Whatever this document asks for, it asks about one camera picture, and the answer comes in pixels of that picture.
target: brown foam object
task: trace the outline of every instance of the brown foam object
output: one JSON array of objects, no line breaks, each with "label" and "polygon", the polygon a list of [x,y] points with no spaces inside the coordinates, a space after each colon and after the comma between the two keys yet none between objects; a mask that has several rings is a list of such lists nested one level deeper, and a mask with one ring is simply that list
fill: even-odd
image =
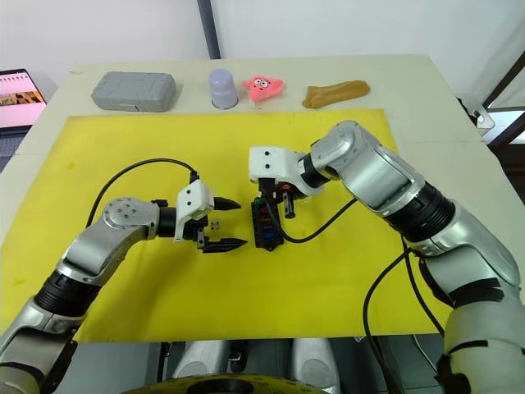
[{"label": "brown foam object", "polygon": [[332,86],[309,86],[303,107],[320,108],[364,96],[369,91],[370,86],[364,80],[347,80]]}]

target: pink starfish plush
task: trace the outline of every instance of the pink starfish plush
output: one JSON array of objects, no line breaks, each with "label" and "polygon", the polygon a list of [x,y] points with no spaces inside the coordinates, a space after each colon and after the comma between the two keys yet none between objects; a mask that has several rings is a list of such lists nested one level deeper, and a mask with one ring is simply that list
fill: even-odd
[{"label": "pink starfish plush", "polygon": [[251,80],[244,80],[243,85],[249,90],[249,98],[261,101],[277,96],[282,92],[284,81],[274,80],[266,76],[255,76]]}]

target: gray pole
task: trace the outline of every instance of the gray pole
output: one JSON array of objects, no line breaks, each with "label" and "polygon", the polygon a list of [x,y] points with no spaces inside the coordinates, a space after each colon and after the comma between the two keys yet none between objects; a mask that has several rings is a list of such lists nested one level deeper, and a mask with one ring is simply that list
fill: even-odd
[{"label": "gray pole", "polygon": [[210,59],[220,59],[221,51],[217,41],[211,0],[197,0],[197,4],[199,5],[200,20],[203,22],[204,37],[206,37]]}]

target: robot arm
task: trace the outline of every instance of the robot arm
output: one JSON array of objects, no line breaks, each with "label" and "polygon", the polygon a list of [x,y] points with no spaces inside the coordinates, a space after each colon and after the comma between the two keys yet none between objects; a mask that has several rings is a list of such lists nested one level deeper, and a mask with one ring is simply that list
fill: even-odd
[{"label": "robot arm", "polygon": [[439,363],[445,392],[523,391],[525,309],[518,266],[469,211],[354,121],[334,126],[310,153],[253,147],[249,173],[261,198],[272,204],[315,195],[340,179],[424,258],[427,285],[454,308]]},{"label": "robot arm", "polygon": [[210,241],[204,235],[208,213],[240,206],[213,197],[201,180],[185,187],[176,208],[167,202],[115,199],[102,217],[73,241],[37,295],[31,297],[2,337],[0,391],[33,394],[52,392],[62,380],[76,343],[72,338],[88,307],[109,280],[127,251],[156,236],[196,241],[204,253],[225,252],[246,241]]}]

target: gray plastic case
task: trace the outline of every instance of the gray plastic case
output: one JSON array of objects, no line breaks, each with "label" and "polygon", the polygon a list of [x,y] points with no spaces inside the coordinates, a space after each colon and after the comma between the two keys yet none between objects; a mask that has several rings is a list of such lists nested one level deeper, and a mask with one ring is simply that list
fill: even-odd
[{"label": "gray plastic case", "polygon": [[157,72],[108,72],[91,94],[101,109],[166,111],[175,94],[175,80]]}]

